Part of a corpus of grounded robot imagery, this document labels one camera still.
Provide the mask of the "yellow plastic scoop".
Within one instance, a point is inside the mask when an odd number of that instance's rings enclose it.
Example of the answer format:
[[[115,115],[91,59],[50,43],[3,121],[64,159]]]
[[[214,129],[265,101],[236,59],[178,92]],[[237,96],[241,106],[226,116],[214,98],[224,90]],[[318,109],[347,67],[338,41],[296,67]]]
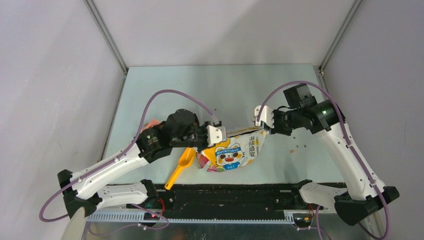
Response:
[[[182,153],[181,157],[178,160],[177,166],[174,169],[173,173],[168,178],[167,182],[164,185],[164,188],[166,190],[170,190],[173,185],[175,184],[176,180],[180,176],[180,174],[183,172],[184,169],[190,167],[194,159],[196,157],[196,150],[194,148],[186,148],[184,152]]]

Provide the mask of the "cat food bag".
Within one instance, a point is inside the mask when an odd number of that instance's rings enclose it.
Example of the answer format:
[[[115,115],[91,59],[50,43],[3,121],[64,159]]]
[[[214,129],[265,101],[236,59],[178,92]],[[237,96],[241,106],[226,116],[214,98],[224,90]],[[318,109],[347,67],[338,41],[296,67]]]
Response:
[[[261,127],[231,130],[225,141],[197,155],[198,168],[222,173],[247,166],[258,157],[268,134]]]

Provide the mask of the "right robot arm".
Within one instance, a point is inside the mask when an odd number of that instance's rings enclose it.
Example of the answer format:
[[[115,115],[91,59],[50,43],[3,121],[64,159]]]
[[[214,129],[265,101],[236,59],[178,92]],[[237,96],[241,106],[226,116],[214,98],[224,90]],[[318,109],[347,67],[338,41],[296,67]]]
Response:
[[[293,130],[306,129],[326,147],[344,181],[344,188],[322,185],[312,180],[299,182],[291,204],[304,209],[309,204],[334,209],[348,225],[354,226],[380,210],[390,221],[388,205],[399,198],[394,186],[387,186],[372,170],[350,133],[346,118],[328,96],[318,102],[309,90],[310,82],[296,82],[283,91],[288,111],[272,111],[272,134],[290,136]]]

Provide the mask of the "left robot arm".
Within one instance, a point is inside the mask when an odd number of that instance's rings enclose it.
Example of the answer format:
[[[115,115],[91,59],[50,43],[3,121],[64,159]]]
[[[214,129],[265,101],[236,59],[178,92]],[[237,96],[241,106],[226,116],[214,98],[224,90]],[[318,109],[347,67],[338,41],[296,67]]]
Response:
[[[221,121],[200,124],[197,115],[186,109],[170,114],[165,121],[147,127],[126,149],[78,172],[67,169],[57,174],[63,191],[67,215],[72,218],[78,209],[85,216],[118,205],[139,205],[153,208],[158,192],[151,180],[112,185],[112,181],[137,168],[167,157],[174,148],[202,151],[223,139]]]

